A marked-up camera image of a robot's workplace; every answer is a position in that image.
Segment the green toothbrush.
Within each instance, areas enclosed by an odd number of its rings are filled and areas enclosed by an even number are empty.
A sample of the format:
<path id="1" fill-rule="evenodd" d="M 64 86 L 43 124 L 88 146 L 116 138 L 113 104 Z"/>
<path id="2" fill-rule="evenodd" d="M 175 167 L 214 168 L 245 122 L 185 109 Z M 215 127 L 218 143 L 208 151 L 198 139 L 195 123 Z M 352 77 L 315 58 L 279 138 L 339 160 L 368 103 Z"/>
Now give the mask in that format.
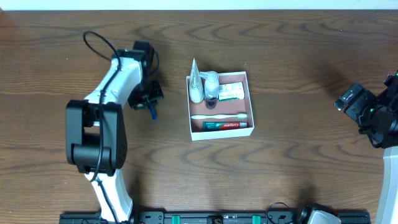
<path id="1" fill-rule="evenodd" d="M 238 113 L 238 114 L 214 114 L 214 115 L 205 115 L 205 114 L 196 114 L 191 115 L 191 119 L 228 119 L 228 118 L 236 118 L 236 119 L 246 119 L 248 115 L 246 113 Z"/>

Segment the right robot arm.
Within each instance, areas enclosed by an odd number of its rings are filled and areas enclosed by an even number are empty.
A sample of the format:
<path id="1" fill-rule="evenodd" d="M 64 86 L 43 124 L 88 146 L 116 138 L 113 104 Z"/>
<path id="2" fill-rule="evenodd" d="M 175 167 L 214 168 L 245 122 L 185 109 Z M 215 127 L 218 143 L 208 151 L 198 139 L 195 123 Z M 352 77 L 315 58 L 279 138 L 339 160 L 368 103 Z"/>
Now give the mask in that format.
<path id="1" fill-rule="evenodd" d="M 397 223 L 397 74 L 384 80 L 375 95 L 359 83 L 342 94 L 333 106 L 358 125 L 372 147 L 383 149 L 384 174 L 376 223 Z"/>

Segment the blue disposable razor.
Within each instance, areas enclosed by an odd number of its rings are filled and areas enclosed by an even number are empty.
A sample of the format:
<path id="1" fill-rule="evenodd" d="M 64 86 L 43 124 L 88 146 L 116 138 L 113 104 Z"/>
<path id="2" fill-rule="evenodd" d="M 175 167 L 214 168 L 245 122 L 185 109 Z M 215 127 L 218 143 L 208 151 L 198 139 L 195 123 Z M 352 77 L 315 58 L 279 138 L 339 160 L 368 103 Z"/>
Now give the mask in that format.
<path id="1" fill-rule="evenodd" d="M 155 107 L 153 105 L 149 105 L 149 111 L 150 111 L 150 115 L 151 115 L 152 119 L 154 121 L 157 121 L 157 114 L 155 111 Z"/>

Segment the white Pantene tube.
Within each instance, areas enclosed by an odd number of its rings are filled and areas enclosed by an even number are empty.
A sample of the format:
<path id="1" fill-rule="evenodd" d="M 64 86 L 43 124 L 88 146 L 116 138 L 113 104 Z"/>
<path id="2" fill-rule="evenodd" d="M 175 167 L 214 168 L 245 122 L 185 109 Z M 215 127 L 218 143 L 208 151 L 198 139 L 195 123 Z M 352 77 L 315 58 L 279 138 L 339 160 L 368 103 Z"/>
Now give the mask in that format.
<path id="1" fill-rule="evenodd" d="M 192 69 L 190 73 L 190 84 L 189 84 L 189 97 L 193 103 L 201 103 L 204 99 L 204 90 L 201 77 L 199 75 L 199 69 L 195 58 L 192 62 Z"/>

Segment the clear bottle with dark cap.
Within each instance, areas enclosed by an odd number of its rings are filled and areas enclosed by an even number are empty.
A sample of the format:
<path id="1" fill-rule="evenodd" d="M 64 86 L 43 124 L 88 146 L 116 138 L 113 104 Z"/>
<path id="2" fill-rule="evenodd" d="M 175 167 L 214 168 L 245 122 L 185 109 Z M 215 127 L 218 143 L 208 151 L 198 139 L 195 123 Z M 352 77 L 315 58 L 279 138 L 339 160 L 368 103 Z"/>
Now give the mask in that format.
<path id="1" fill-rule="evenodd" d="M 218 102 L 219 95 L 219 75 L 217 72 L 200 72 L 200 76 L 205 79 L 204 94 L 206 108 L 212 110 Z"/>

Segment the green white soap packet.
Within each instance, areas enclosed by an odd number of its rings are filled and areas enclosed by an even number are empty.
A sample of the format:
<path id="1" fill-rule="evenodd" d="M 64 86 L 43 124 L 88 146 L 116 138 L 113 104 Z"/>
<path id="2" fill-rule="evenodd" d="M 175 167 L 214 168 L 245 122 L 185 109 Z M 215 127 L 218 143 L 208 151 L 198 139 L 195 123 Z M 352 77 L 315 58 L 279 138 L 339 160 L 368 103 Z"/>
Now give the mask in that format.
<path id="1" fill-rule="evenodd" d="M 227 83 L 219 86 L 218 100 L 243 100 L 245 97 L 242 82 Z"/>

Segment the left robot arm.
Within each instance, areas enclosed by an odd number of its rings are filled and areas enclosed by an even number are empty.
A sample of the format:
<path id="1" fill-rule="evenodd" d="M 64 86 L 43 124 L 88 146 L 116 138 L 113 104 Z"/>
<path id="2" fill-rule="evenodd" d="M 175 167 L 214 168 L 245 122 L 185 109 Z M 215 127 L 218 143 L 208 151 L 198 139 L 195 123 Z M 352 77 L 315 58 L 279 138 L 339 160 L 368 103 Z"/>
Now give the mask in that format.
<path id="1" fill-rule="evenodd" d="M 159 58 L 153 46 L 136 41 L 131 50 L 119 49 L 101 83 L 84 99 L 66 106 L 66 157 L 69 164 L 91 182 L 101 210 L 96 213 L 63 213 L 60 223 L 133 223 L 134 202 L 129 196 L 122 167 L 127 154 L 123 108 L 149 110 L 163 98 L 153 74 Z"/>

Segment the Colgate toothpaste tube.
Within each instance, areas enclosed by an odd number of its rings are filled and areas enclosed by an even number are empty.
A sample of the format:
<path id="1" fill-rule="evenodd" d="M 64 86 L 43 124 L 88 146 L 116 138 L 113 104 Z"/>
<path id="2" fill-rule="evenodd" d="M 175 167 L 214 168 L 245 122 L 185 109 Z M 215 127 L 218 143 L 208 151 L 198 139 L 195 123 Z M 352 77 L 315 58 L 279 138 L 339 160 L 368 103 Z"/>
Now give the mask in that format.
<path id="1" fill-rule="evenodd" d="M 203 131 L 224 131 L 230 129 L 242 129 L 246 128 L 248 124 L 246 122 L 203 122 Z"/>

